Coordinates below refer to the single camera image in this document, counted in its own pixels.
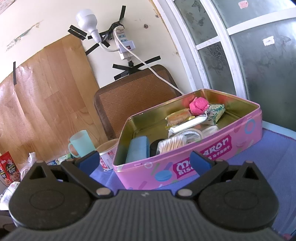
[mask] metal screw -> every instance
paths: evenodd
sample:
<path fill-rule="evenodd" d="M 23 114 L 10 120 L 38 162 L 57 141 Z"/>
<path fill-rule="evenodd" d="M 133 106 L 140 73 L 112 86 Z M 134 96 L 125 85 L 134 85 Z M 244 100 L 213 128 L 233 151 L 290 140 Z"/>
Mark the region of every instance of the metal screw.
<path fill-rule="evenodd" d="M 109 195 L 111 193 L 111 190 L 109 188 L 98 188 L 96 190 L 96 193 L 98 195 Z"/>
<path fill-rule="evenodd" d="M 190 189 L 183 188 L 178 191 L 178 194 L 182 197 L 189 197 L 192 195 L 192 191 Z"/>

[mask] pink wrapped candy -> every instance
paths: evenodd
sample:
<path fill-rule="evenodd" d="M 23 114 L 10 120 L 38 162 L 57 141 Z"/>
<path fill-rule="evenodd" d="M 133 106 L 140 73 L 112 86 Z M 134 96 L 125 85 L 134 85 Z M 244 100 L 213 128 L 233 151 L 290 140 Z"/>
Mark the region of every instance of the pink wrapped candy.
<path fill-rule="evenodd" d="M 192 114 L 201 115 L 209 107 L 209 102 L 202 97 L 195 97 L 194 100 L 189 104 L 189 107 Z"/>

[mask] chair backrest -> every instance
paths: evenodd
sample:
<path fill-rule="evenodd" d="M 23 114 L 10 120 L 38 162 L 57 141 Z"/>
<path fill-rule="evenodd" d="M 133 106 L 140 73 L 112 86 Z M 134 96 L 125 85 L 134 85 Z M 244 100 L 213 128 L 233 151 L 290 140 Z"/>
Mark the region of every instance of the chair backrest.
<path fill-rule="evenodd" d="M 165 67 L 154 65 L 152 68 L 176 86 Z M 94 96 L 94 105 L 107 138 L 114 139 L 119 138 L 130 116 L 180 95 L 149 69 L 144 69 L 99 89 Z"/>

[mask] wooden panel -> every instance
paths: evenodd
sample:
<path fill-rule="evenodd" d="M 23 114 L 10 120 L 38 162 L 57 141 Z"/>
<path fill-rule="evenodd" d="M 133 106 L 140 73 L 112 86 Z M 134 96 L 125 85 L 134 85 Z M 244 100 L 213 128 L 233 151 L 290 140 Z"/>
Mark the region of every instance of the wooden panel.
<path fill-rule="evenodd" d="M 0 84 L 0 152 L 21 164 L 35 151 L 50 161 L 68 153 L 69 138 L 87 130 L 107 141 L 94 108 L 99 89 L 81 41 L 68 35 L 36 53 Z"/>

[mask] cup handle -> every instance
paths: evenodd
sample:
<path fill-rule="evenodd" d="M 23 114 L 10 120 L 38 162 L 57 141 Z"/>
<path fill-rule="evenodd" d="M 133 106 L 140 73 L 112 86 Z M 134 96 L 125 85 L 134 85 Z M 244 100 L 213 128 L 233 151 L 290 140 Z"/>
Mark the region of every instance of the cup handle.
<path fill-rule="evenodd" d="M 68 144 L 68 149 L 69 149 L 69 152 L 72 154 L 72 156 L 74 156 L 74 157 L 80 157 L 79 155 L 77 156 L 77 155 L 74 155 L 73 153 L 72 153 L 72 151 L 70 151 L 70 145 L 72 145 L 72 143 L 70 142 L 69 144 Z"/>

